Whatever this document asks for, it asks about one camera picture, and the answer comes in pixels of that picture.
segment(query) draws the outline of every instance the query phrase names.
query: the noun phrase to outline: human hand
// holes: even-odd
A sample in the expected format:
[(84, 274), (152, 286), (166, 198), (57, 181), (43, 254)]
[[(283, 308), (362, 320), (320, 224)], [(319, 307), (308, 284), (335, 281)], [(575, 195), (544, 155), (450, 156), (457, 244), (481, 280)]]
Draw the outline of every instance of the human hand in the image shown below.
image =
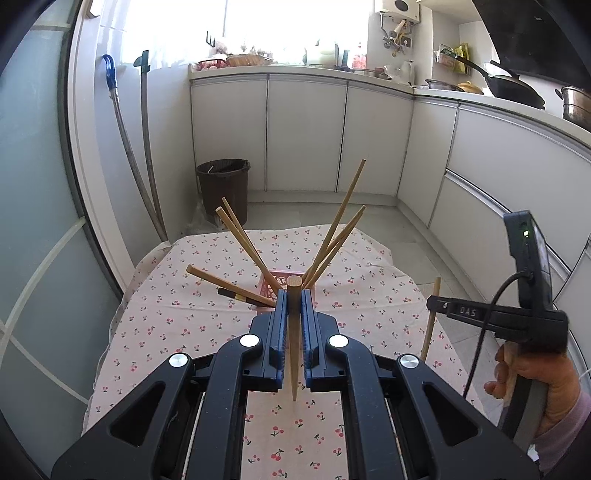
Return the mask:
[(579, 399), (579, 376), (566, 354), (524, 353), (516, 357), (509, 367), (505, 362), (504, 345), (496, 353), (496, 381), (486, 382), (484, 390), (495, 398), (504, 398), (509, 372), (548, 384), (548, 400), (544, 417), (536, 436), (539, 436), (565, 418)]

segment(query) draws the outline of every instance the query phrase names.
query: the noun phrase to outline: white cabinet door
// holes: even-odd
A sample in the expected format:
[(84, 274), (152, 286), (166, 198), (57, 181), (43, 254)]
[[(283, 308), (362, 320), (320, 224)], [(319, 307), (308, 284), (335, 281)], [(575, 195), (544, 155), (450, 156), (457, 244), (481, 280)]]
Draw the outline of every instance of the white cabinet door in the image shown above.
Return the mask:
[(457, 104), (416, 100), (398, 198), (429, 224), (452, 146)]
[(346, 85), (271, 75), (267, 118), (267, 189), (334, 192)]
[(555, 304), (569, 316), (570, 329), (589, 365), (591, 365), (590, 285), (591, 243), (588, 242), (572, 275), (556, 298)]
[(346, 192), (359, 162), (367, 160), (356, 192), (396, 195), (413, 101), (382, 90), (349, 85), (339, 192)]
[[(487, 301), (515, 273), (502, 214), (476, 190), (446, 176), (430, 226)], [(516, 284), (505, 291), (499, 304), (519, 305)]]
[(460, 107), (449, 169), (509, 210), (531, 210), (573, 268), (591, 232), (590, 152), (543, 127), (467, 109)]
[(251, 164), (249, 190), (265, 189), (267, 78), (213, 79), (191, 87), (197, 165), (218, 158)]

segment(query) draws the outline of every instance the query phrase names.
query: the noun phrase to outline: pink sleeve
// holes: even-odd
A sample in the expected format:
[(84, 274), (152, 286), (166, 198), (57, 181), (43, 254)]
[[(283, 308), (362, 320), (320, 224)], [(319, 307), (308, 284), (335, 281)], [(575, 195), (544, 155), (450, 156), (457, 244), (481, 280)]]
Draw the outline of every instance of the pink sleeve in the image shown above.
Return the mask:
[(568, 415), (550, 430), (534, 439), (540, 457), (540, 470), (546, 474), (562, 458), (591, 413), (591, 398), (581, 392)]

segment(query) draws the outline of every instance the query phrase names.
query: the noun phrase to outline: black cable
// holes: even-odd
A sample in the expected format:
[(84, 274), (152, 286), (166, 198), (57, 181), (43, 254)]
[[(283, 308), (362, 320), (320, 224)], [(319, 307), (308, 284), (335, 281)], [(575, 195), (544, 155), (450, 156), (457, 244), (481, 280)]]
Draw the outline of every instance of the black cable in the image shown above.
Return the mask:
[(472, 385), (472, 379), (474, 378), (474, 373), (476, 372), (476, 364), (478, 363), (478, 359), (480, 358), (480, 351), (482, 350), (482, 344), (484, 343), (484, 335), (486, 333), (486, 327), (488, 327), (488, 323), (491, 319), (492, 309), (496, 305), (496, 302), (499, 301), (499, 297), (503, 295), (503, 292), (507, 289), (509, 285), (511, 285), (515, 280), (519, 280), (520, 278), (530, 277), (531, 274), (526, 271), (522, 270), (520, 272), (514, 273), (509, 278), (507, 278), (503, 285), (496, 291), (495, 296), (492, 298), (491, 302), (486, 309), (486, 313), (484, 314), (484, 318), (482, 319), (482, 327), (480, 327), (480, 336), (478, 337), (478, 343), (476, 344), (476, 352), (474, 352), (474, 360), (472, 361), (472, 366), (470, 367), (470, 374), (468, 375), (468, 380), (466, 381), (466, 387), (464, 388), (464, 395), (463, 397), (466, 398), (468, 395), (468, 390), (470, 389), (470, 385)]

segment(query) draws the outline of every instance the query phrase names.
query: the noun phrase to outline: trash bin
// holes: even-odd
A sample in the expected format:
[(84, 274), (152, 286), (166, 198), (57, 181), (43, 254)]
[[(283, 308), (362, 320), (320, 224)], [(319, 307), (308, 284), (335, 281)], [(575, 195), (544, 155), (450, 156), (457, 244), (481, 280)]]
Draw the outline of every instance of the trash bin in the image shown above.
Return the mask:
[(222, 197), (226, 197), (240, 224), (246, 223), (250, 169), (249, 161), (240, 158), (222, 158), (197, 166), (203, 206), (210, 221), (216, 223), (216, 208), (223, 206)]

